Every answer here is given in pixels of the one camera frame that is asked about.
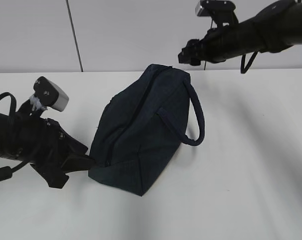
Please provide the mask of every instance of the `dark fabric bag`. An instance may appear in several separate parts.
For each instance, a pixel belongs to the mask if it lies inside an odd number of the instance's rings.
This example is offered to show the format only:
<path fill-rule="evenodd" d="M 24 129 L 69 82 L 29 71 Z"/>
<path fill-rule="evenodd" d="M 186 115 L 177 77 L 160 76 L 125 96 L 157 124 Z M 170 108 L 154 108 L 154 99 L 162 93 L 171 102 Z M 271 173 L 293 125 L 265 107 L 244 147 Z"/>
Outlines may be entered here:
<path fill-rule="evenodd" d="M 197 140 L 185 135 L 190 99 L 200 127 Z M 190 75 L 152 64 L 104 109 L 90 151 L 97 165 L 89 176 L 142 196 L 181 142 L 198 146 L 203 139 L 203 111 Z"/>

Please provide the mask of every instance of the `white table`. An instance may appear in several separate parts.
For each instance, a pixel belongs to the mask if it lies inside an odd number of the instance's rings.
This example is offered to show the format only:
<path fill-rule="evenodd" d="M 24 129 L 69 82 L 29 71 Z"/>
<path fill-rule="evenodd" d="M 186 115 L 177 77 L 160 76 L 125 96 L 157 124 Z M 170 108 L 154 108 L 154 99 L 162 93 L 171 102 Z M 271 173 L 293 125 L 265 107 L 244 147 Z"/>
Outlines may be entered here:
<path fill-rule="evenodd" d="M 302 240 L 302 69 L 190 73 L 205 141 L 181 146 L 144 197 L 87 172 L 52 189 L 27 166 L 0 182 L 0 240 Z M 0 74 L 0 93 L 20 105 L 41 75 L 70 97 L 44 117 L 90 146 L 106 104 L 141 73 Z M 198 134 L 192 110 L 187 132 Z"/>

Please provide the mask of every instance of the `zipper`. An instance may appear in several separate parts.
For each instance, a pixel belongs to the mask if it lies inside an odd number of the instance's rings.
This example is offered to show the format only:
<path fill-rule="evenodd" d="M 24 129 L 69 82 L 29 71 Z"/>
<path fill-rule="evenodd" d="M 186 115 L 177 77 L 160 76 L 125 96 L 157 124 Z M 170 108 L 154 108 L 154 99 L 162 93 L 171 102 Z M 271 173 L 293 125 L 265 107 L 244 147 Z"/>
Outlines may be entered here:
<path fill-rule="evenodd" d="M 139 115 L 141 109 L 143 108 L 144 106 L 144 103 L 147 99 L 147 96 L 149 95 L 151 89 L 152 89 L 152 86 L 156 80 L 156 78 L 158 78 L 158 76 L 164 72 L 166 72 L 167 70 L 170 70 L 172 69 L 172 67 L 168 67 L 166 69 L 163 69 L 161 71 L 159 71 L 158 73 L 156 73 L 154 76 L 153 76 L 153 79 L 151 79 L 149 85 L 147 86 L 146 90 L 145 90 L 145 93 L 143 94 L 142 98 L 141 98 L 141 101 L 140 103 L 138 104 L 138 106 L 136 107 L 136 110 L 129 122 L 129 124 L 123 129 L 123 131 L 120 133 L 120 135 L 110 144 L 110 148 L 108 150 L 108 153 L 107 153 L 107 156 L 106 156 L 106 167 L 110 166 L 112 164 L 112 157 L 113 157 L 113 149 L 114 149 L 114 146 L 115 146 L 115 143 L 119 140 L 119 138 L 125 133 L 126 130 L 129 129 L 129 127 L 132 126 L 132 124 L 134 123 L 134 120 L 137 118 L 137 116 Z"/>

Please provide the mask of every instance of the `bag handle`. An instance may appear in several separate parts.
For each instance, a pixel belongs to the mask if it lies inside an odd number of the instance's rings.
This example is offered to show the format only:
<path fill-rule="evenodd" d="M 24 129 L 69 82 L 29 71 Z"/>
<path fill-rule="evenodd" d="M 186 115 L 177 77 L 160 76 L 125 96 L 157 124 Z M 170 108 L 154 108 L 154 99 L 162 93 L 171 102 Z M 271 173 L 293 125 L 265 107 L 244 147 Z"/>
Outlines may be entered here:
<path fill-rule="evenodd" d="M 162 121 L 165 123 L 165 125 L 176 134 L 176 136 L 180 139 L 180 141 L 184 144 L 191 145 L 191 146 L 198 146 L 200 145 L 205 136 L 205 120 L 204 120 L 204 114 L 201 107 L 201 103 L 199 101 L 199 98 L 193 88 L 193 86 L 187 82 L 183 81 L 186 90 L 190 96 L 191 102 L 194 107 L 195 115 L 197 118 L 197 122 L 200 129 L 200 136 L 197 140 L 190 139 L 188 136 L 186 136 L 182 131 L 181 128 L 178 126 L 176 119 L 167 112 L 164 108 L 160 108 L 157 111 L 157 114 L 161 117 Z"/>

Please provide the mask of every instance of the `white wall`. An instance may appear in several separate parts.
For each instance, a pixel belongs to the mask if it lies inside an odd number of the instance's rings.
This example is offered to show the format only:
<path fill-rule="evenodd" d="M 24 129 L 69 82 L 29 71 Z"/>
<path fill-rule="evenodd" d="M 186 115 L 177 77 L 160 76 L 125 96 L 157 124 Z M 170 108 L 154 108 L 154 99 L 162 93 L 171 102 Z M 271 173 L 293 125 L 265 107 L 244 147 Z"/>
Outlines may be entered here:
<path fill-rule="evenodd" d="M 275 0 L 234 0 L 239 21 Z M 150 63 L 185 70 L 177 54 L 189 39 L 203 38 L 210 18 L 195 15 L 198 0 L 70 0 L 85 71 L 142 71 Z M 207 69 L 239 69 L 240 57 Z M 302 68 L 302 46 L 260 54 L 253 68 Z"/>
<path fill-rule="evenodd" d="M 274 0 L 234 0 L 244 21 Z M 69 0 L 84 71 L 142 71 L 150 63 L 185 70 L 177 54 L 202 38 L 209 18 L 198 18 L 198 0 Z M 207 69 L 239 69 L 240 58 Z M 302 68 L 302 46 L 260 54 L 256 69 Z M 65 0 L 0 0 L 0 73 L 78 72 Z"/>
<path fill-rule="evenodd" d="M 0 0 L 0 73 L 80 71 L 63 0 Z"/>

